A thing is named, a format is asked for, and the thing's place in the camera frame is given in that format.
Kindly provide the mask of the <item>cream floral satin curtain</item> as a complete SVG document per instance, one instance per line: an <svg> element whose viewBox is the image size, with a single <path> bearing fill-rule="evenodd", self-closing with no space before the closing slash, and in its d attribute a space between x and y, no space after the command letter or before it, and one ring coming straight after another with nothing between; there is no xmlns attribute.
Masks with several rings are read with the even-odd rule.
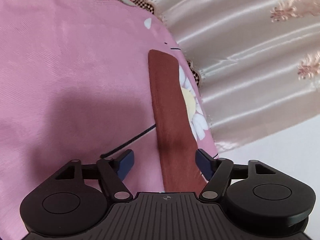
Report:
<svg viewBox="0 0 320 240"><path fill-rule="evenodd" d="M319 115L319 0L145 0L201 77L220 152Z"/></svg>

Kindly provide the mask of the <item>pink floral bed sheet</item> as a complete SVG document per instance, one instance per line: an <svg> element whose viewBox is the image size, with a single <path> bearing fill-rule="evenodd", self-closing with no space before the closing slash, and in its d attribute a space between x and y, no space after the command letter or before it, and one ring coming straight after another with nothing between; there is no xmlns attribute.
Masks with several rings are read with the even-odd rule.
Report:
<svg viewBox="0 0 320 240"><path fill-rule="evenodd" d="M178 44L152 13L116 0L1 0L1 239L22 239L23 198L72 159L132 149L132 192L166 192L148 53L179 64L197 148L217 150Z"/></svg>

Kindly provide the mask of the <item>dark red knit sweater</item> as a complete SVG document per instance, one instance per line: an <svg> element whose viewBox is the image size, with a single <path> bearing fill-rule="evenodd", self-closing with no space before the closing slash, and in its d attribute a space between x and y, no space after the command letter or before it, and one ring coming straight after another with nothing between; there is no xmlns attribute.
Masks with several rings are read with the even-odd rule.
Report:
<svg viewBox="0 0 320 240"><path fill-rule="evenodd" d="M206 182L195 163L197 143L180 87L178 60L150 50L148 65L164 189L199 194Z"/></svg>

